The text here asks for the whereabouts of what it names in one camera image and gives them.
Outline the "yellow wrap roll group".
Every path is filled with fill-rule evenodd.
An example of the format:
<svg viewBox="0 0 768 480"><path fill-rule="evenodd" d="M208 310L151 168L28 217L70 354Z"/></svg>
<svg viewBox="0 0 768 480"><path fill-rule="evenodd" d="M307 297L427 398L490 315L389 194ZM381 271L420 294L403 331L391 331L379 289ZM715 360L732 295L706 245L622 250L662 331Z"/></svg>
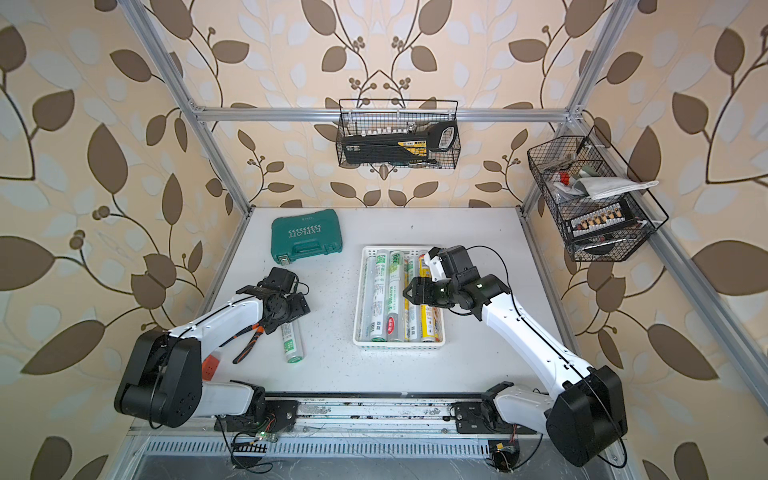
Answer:
<svg viewBox="0 0 768 480"><path fill-rule="evenodd" d="M403 260L403 288L401 291L401 293L403 294L403 316L404 316L404 328L405 328L404 341L405 342L410 342L410 326L409 326L410 303L405 297L405 294L403 293L409 284L409 262L410 260L408 256L405 256Z"/></svg>

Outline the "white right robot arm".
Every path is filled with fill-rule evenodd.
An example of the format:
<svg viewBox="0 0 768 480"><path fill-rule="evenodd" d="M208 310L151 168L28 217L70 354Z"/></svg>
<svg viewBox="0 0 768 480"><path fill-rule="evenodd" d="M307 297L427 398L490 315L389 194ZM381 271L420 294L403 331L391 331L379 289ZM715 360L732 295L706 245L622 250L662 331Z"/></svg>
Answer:
<svg viewBox="0 0 768 480"><path fill-rule="evenodd" d="M541 381L542 394L506 383L490 390L492 411L507 424L548 438L570 464L582 467L628 432L623 385L608 366L593 367L531 316L510 286L481 275L468 248L432 248L429 274L416 277L404 297L416 305L459 307L506 340Z"/></svg>

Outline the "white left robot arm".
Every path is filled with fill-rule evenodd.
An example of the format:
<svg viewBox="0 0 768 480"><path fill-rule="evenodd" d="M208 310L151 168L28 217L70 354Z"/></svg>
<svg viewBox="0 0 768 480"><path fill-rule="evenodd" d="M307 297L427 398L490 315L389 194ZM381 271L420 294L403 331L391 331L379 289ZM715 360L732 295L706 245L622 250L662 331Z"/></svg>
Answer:
<svg viewBox="0 0 768 480"><path fill-rule="evenodd" d="M151 330L135 342L119 383L116 412L176 428L191 418L225 417L258 425L266 418L265 390L243 381L216 383L215 352L252 335L233 362L256 342L310 313L298 276L274 267L257 285L246 285L224 306L168 331Z"/></svg>

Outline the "white barcode wrap roll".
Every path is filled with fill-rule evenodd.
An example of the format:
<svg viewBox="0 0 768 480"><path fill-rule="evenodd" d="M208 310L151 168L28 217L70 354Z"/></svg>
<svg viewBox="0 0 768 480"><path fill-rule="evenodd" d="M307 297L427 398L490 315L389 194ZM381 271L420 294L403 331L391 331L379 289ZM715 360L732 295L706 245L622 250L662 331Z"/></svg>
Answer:
<svg viewBox="0 0 768 480"><path fill-rule="evenodd" d="M298 320L281 326L282 343L286 362L294 364L304 358L301 329Z"/></svg>

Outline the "white green roll group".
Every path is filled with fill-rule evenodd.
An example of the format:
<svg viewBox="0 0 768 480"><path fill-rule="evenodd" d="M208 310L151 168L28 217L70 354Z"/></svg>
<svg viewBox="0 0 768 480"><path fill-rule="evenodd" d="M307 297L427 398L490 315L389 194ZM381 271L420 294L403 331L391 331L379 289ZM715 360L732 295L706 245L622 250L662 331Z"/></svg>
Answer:
<svg viewBox="0 0 768 480"><path fill-rule="evenodd" d="M411 255L407 261L407 287L419 276L419 256ZM421 306L409 302L408 339L410 342L422 341Z"/></svg>

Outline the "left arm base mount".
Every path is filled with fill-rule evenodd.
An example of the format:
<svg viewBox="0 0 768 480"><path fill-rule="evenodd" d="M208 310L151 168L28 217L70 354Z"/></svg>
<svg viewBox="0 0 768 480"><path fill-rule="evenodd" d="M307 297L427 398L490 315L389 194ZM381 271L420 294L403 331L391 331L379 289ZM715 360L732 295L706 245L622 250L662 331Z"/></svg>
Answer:
<svg viewBox="0 0 768 480"><path fill-rule="evenodd" d="M222 418L228 432L278 433L293 429L297 419L299 402L268 397L263 387L256 387L251 403L242 415L225 415Z"/></svg>

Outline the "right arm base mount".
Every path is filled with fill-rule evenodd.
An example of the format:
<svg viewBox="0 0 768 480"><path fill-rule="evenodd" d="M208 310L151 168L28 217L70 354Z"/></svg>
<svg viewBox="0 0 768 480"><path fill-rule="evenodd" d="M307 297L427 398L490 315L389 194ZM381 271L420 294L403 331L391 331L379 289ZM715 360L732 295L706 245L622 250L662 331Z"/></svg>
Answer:
<svg viewBox="0 0 768 480"><path fill-rule="evenodd" d="M503 390L513 386L513 382L503 381L481 393L478 399L453 403L450 415L455 420L457 432L462 435L512 436L517 425L501 418L494 400Z"/></svg>

